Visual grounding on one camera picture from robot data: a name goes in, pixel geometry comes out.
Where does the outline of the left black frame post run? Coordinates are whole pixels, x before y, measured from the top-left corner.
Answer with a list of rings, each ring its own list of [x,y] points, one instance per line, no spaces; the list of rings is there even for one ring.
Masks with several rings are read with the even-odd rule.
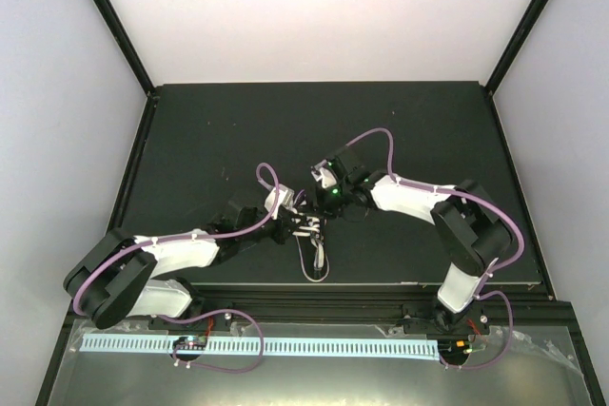
[[[152,83],[145,66],[138,55],[135,46],[132,44],[128,33],[120,20],[120,17],[113,7],[111,0],[92,0],[95,7],[101,14],[114,42],[125,57],[128,66],[135,76],[139,86],[146,96],[154,96],[156,93],[155,85]]]

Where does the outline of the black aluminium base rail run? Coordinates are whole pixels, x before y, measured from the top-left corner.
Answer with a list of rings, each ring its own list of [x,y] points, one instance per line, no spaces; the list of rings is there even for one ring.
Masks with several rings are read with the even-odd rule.
[[[571,304],[552,300],[538,288],[502,287],[505,298],[474,301],[456,314],[440,304],[436,290],[399,285],[198,285],[192,303],[176,316],[187,328],[200,329],[193,318],[219,312],[214,327],[225,331],[239,312],[259,322],[352,323],[394,325],[406,334],[464,338],[492,326],[564,326],[577,332]]]

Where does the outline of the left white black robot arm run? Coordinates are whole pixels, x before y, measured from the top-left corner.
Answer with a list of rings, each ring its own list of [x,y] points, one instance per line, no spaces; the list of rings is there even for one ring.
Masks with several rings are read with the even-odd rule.
[[[307,216],[292,190],[272,189],[264,200],[235,194],[224,212],[200,228],[161,237],[110,230],[66,275],[63,287],[75,313],[108,329],[136,316],[164,315],[184,329],[197,327],[205,307],[174,273],[228,261],[244,243],[309,236]]]

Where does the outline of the right black frame post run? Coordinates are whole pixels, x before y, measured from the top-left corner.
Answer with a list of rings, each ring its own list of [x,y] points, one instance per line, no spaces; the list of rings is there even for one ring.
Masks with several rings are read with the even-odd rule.
[[[530,0],[514,32],[512,33],[498,63],[495,65],[488,81],[485,91],[489,96],[494,96],[501,86],[502,81],[509,69],[514,64],[523,45],[537,24],[550,0]]]

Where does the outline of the left small circuit board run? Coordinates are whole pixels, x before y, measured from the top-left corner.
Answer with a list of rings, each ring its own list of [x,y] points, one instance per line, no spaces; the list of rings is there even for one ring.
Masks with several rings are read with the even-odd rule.
[[[174,350],[203,351],[206,348],[206,337],[183,336],[178,337],[173,343]]]

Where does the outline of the right small circuit board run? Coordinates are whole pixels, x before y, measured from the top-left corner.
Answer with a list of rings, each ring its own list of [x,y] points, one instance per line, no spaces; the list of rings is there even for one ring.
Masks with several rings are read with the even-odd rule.
[[[449,355],[470,355],[484,351],[487,345],[484,340],[457,339],[451,340],[446,349]]]

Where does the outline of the small circuit board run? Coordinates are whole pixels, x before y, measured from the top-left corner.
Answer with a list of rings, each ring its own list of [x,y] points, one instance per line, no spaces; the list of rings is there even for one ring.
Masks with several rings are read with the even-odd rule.
[[[451,340],[446,349],[449,355],[470,355],[484,351],[487,345],[484,340],[457,339]]]
[[[203,351],[206,348],[206,337],[183,336],[178,337],[173,343],[174,350]]]

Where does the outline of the white shoelace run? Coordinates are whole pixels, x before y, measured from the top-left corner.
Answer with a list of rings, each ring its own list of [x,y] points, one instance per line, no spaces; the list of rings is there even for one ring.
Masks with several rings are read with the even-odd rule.
[[[306,216],[304,223],[293,233],[299,252],[301,270],[304,277],[313,283],[323,282],[330,272],[329,260],[324,251],[323,228],[325,221],[317,216]],[[311,261],[312,274],[307,272],[305,266],[305,256],[300,239],[308,239],[313,249],[313,260]]]

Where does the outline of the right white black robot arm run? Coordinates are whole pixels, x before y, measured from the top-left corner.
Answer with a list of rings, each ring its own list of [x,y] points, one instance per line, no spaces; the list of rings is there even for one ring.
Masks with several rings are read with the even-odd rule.
[[[436,228],[450,265],[429,319],[442,333],[462,327],[466,309],[481,297],[484,285],[524,251],[519,227],[475,182],[435,185],[383,171],[349,175],[327,164],[313,167],[311,174],[316,182],[313,206],[327,217],[339,217],[357,204],[401,213]]]

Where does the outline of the black frame post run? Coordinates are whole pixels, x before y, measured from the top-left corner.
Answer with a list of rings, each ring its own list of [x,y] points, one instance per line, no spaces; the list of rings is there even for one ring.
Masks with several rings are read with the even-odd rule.
[[[92,0],[95,7],[101,14],[114,42],[125,57],[128,66],[135,76],[139,86],[146,96],[154,96],[156,93],[155,85],[152,83],[145,66],[138,55],[135,46],[132,44],[128,33],[120,20],[120,17],[113,7],[111,0]]]
[[[523,45],[537,24],[550,0],[530,0],[514,32],[512,33],[498,63],[495,65],[488,81],[485,91],[489,96],[494,96],[501,86],[502,81],[509,69],[514,64]]]

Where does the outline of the black white sneaker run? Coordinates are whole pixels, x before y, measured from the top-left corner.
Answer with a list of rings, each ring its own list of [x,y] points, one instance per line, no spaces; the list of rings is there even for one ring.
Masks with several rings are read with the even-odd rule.
[[[324,249],[325,221],[313,217],[294,234],[299,262],[304,278],[312,283],[321,283],[330,273],[330,262]]]

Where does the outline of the black table mat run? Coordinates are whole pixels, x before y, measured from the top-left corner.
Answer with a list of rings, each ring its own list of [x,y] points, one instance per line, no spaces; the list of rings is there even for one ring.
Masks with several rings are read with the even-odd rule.
[[[295,191],[310,167],[363,132],[394,137],[394,171],[431,184],[480,183],[517,223],[521,257],[494,284],[541,284],[530,232],[494,108],[476,82],[165,85],[122,226],[168,235],[209,223],[236,192],[264,198],[255,168],[271,164]],[[449,260],[434,227],[401,214],[349,209],[329,222],[325,284],[439,284]],[[243,244],[223,264],[178,274],[194,283],[305,284],[296,243]]]

